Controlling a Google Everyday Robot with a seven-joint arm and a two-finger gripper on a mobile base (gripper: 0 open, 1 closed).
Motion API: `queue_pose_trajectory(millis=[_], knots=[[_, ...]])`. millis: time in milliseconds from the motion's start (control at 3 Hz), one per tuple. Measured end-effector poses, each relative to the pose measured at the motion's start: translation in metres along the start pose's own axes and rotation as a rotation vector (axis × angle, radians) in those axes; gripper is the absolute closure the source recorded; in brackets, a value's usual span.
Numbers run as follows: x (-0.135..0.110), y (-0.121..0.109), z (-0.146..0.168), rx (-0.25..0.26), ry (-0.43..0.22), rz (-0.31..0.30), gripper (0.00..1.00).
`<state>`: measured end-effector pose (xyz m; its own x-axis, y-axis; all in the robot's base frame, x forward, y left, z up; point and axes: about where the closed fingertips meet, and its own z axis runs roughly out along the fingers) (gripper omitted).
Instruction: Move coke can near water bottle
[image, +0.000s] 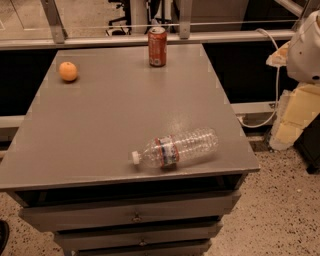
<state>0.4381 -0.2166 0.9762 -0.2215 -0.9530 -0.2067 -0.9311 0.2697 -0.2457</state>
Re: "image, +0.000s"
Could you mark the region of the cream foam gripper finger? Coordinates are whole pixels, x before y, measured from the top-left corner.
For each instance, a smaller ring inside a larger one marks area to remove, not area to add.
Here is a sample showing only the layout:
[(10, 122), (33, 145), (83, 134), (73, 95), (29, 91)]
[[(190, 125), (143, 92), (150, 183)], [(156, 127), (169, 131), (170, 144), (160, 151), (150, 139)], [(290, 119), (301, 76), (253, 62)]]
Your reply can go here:
[(293, 91), (284, 90), (271, 129), (269, 145), (273, 150), (288, 149), (319, 114), (319, 84), (299, 83)]

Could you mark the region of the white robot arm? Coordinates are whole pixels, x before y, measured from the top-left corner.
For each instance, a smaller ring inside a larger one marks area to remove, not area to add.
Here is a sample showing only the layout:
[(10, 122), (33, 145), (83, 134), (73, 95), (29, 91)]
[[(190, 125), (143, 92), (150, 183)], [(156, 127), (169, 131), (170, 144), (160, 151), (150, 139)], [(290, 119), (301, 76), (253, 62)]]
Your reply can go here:
[(320, 114), (320, 11), (312, 12), (291, 40), (270, 55), (266, 64), (285, 66), (298, 82), (280, 96), (269, 145), (274, 150), (291, 147), (304, 129)]

